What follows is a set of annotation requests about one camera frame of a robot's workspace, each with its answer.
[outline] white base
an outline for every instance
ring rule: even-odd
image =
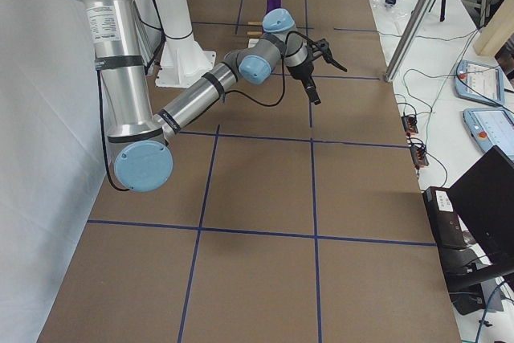
[[[181,55],[176,51],[172,57],[165,47],[161,58],[161,70],[155,84],[161,88],[188,88],[207,71],[212,70],[215,60],[215,51],[199,49],[194,55]]]

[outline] computer monitor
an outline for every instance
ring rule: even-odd
[[[493,263],[466,275],[447,277],[448,289],[462,290],[497,276],[514,280],[514,162],[495,145],[447,194]]]

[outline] white desk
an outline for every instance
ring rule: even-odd
[[[377,29],[382,34],[401,35],[408,22],[410,12],[414,9],[418,0],[398,0],[397,4],[386,9],[384,0],[370,0],[373,16]],[[468,16],[460,0],[447,0],[446,20],[439,21],[440,3],[438,0],[432,12],[425,17],[418,35],[450,39],[472,32],[475,25]],[[398,45],[399,38],[381,35],[381,45],[385,60],[389,62]],[[412,104],[418,112],[426,112],[428,107],[407,95],[407,90],[402,82],[402,77],[409,69],[414,68],[430,76],[451,74],[455,71],[455,62],[461,56],[467,42],[467,37],[444,42],[442,40],[430,40],[416,38],[405,62],[393,82],[394,91],[406,97],[406,102]],[[497,65],[492,57],[478,56],[473,50],[473,44],[469,46],[464,59]],[[448,179],[445,186],[451,186],[462,174],[464,174],[481,156],[482,152],[476,145],[469,131],[465,128],[462,111],[465,108],[486,107],[455,96],[453,88],[454,78],[446,77],[431,79],[415,71],[406,75],[406,84],[410,93],[419,99],[432,105],[437,99],[430,124],[427,130],[428,114],[418,116],[419,137],[427,142],[429,153],[437,157],[448,170]],[[514,109],[514,95],[507,94],[506,106]],[[404,102],[401,96],[397,96],[398,102]],[[404,105],[398,105],[400,112]],[[412,113],[410,107],[406,107],[407,113]],[[429,159],[430,165],[421,169],[419,174],[419,187],[425,190],[428,186],[441,186],[445,173],[443,168],[434,160]],[[486,320],[493,323],[490,328],[483,327],[480,342],[506,341],[510,343],[514,337],[514,305],[504,301],[505,312],[488,313]],[[467,316],[461,316],[455,311],[455,318],[459,325],[462,339],[475,341],[476,330],[479,327],[478,320],[482,317],[482,311],[473,312]]]

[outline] brown table surface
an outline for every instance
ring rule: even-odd
[[[189,2],[218,60],[265,8]],[[368,0],[284,6],[349,72],[316,63],[318,106],[289,76],[276,108],[229,95],[173,139],[159,190],[104,183],[41,343],[459,341]],[[153,81],[158,110],[180,90]]]

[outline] white label sticker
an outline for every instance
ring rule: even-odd
[[[93,7],[86,12],[94,43],[120,40],[120,30],[116,23],[116,9],[114,6]]]
[[[436,190],[435,197],[437,199],[437,206],[439,207],[440,211],[453,212],[453,206],[451,205],[451,201],[448,198],[447,192]]]

